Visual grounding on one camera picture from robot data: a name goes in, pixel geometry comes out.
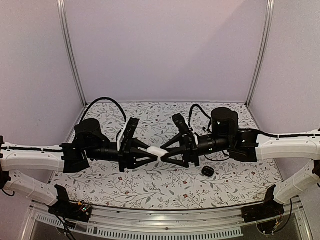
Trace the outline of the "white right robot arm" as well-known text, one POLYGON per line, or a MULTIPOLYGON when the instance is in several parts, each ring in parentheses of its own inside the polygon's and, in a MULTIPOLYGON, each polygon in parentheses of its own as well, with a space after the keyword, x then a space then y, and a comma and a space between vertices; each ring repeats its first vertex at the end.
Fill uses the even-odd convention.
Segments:
POLYGON ((197 136, 180 114, 172 117, 179 133, 161 146, 161 161, 185 168, 199 166, 199 157, 226 151, 238 162, 268 159, 308 159, 308 163, 284 182, 268 188, 258 213, 269 218, 291 198, 320 182, 320 131, 271 134, 257 129, 239 128, 238 113, 218 107, 211 112, 212 130, 197 136))

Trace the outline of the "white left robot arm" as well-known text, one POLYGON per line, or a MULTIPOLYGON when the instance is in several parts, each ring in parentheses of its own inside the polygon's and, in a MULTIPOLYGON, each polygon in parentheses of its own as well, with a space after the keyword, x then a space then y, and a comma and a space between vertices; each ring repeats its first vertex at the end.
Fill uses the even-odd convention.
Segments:
POLYGON ((74 213, 67 190, 54 187, 24 175, 20 170, 50 170, 61 173, 78 173, 89 168, 90 160, 117 162, 120 172, 134 170, 152 163, 167 151, 148 146, 134 138, 139 120, 131 118, 120 133, 117 142, 111 142, 101 130, 100 122, 89 118, 74 128, 72 143, 37 147, 0 142, 0 188, 27 198, 54 206, 63 216, 74 213))

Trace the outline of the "aluminium frame post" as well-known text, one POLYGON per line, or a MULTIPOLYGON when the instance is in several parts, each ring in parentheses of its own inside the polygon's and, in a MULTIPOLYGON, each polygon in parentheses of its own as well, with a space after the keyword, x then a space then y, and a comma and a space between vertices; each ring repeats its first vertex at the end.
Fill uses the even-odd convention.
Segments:
POLYGON ((258 85, 258 80, 259 80, 260 73, 262 70, 266 50, 268 47, 268 40, 269 40, 270 31, 271 31, 271 27, 272 27, 272 21, 273 21, 274 5, 275 5, 274 0, 267 0, 266 1, 265 19, 264 19, 264 24, 263 24, 263 29, 262 29, 262 36, 261 36, 257 61, 255 64, 255 67, 254 67, 253 76, 252 76, 251 84, 249 87, 249 92, 248 92, 246 102, 245 102, 245 105, 248 108, 250 108, 250 106, 253 102, 253 98, 254 98, 255 91, 256 91, 256 88, 258 85))
POLYGON ((62 30, 62 37, 65 44, 66 54, 67 54, 67 58, 70 65, 70 70, 72 73, 72 77, 74 80, 74 84, 75 84, 80 102, 85 107, 87 105, 87 100, 85 97, 83 85, 81 83, 81 79, 80 79, 80 75, 79 75, 79 71, 76 63, 76 58, 75 58, 75 54, 72 46, 72 40, 71 40, 71 35, 70 35, 70 30, 68 25, 68 18, 67 18, 66 4, 64 0, 57 0, 56 2, 57 2, 58 14, 59 14, 60 26, 62 30))

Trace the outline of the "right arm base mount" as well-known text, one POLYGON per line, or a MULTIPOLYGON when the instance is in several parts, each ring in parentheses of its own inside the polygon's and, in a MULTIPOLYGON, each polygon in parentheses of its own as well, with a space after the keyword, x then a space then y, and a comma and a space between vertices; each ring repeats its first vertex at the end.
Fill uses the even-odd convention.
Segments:
POLYGON ((276 232, 285 213, 284 204, 275 201, 275 188, 276 185, 274 184, 267 189, 262 203, 241 208, 241 216, 245 223, 273 218, 271 221, 257 224, 257 229, 264 235, 270 235, 276 232))

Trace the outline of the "white earbud charging case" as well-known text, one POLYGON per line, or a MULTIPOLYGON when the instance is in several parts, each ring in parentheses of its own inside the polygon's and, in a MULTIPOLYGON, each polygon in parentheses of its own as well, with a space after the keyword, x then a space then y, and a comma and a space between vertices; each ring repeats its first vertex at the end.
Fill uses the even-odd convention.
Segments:
POLYGON ((149 154, 157 156, 158 158, 161 158, 168 153, 168 151, 155 146, 150 146, 146 151, 149 154))

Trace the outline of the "floral patterned table mat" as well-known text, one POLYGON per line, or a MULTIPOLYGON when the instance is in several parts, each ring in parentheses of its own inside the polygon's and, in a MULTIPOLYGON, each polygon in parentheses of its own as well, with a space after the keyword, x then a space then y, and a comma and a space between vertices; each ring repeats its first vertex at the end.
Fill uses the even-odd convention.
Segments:
MULTIPOLYGON (((202 103, 200 109, 183 102, 123 102, 124 113, 139 119, 135 137, 150 146, 160 147, 178 129, 173 115, 192 113, 191 123, 204 135, 211 111, 220 103, 202 103)), ((78 173, 56 172, 50 183, 66 188, 73 201, 121 208, 175 210, 228 207, 259 202, 268 187, 282 177, 274 160, 241 163, 218 152, 200 158, 201 167, 214 169, 204 176, 201 167, 184 168, 161 161, 120 172, 116 162, 92 161, 78 173)))

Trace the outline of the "right aluminium frame post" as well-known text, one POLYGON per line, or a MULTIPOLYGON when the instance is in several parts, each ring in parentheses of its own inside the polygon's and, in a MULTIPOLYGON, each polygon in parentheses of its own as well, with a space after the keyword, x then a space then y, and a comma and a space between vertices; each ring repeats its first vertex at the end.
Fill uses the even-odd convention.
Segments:
POLYGON ((260 73, 262 70, 266 50, 268 47, 268 40, 269 40, 270 31, 271 31, 271 27, 272 27, 272 21, 273 21, 274 5, 275 5, 274 0, 267 0, 266 1, 265 19, 264 19, 264 24, 263 24, 263 29, 262 29, 262 36, 261 36, 257 61, 255 64, 255 67, 254 67, 253 76, 252 76, 251 84, 249 87, 249 92, 248 92, 246 102, 245 102, 245 105, 248 108, 250 108, 250 106, 253 102, 253 98, 254 98, 255 91, 256 91, 256 88, 258 85, 258 80, 259 80, 260 73))

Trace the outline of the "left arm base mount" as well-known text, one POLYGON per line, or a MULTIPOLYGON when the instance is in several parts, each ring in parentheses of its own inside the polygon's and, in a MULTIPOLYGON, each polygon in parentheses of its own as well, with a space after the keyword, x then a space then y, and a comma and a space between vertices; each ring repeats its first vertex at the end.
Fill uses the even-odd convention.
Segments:
POLYGON ((57 202, 48 207, 48 212, 65 219, 88 223, 93 205, 84 200, 71 202, 64 187, 57 184, 54 187, 57 190, 57 202))

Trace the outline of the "left aluminium frame post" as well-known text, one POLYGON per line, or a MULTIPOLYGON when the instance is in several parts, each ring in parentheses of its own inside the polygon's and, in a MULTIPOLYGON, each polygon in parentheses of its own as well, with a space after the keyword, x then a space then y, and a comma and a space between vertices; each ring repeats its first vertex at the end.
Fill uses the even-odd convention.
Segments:
POLYGON ((70 35, 70 30, 68 25, 68 18, 67 18, 66 4, 64 0, 57 0, 56 2, 57 2, 58 14, 59 14, 60 26, 62 30, 62 37, 65 44, 66 54, 67 54, 67 58, 70 65, 70 70, 72 73, 72 77, 74 80, 74 84, 75 84, 80 102, 85 107, 87 105, 87 100, 85 97, 83 85, 81 83, 81 79, 80 79, 80 75, 79 75, 79 71, 76 63, 76 58, 75 58, 75 54, 72 46, 72 40, 71 40, 71 35, 70 35))

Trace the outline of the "front aluminium rail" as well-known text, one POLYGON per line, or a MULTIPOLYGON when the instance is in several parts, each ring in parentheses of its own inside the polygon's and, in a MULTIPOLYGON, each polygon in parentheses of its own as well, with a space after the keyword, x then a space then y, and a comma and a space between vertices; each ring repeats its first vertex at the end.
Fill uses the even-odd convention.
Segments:
POLYGON ((299 197, 284 214, 247 222, 243 206, 145 210, 94 205, 87 222, 62 221, 33 201, 23 223, 22 240, 316 240, 299 197))

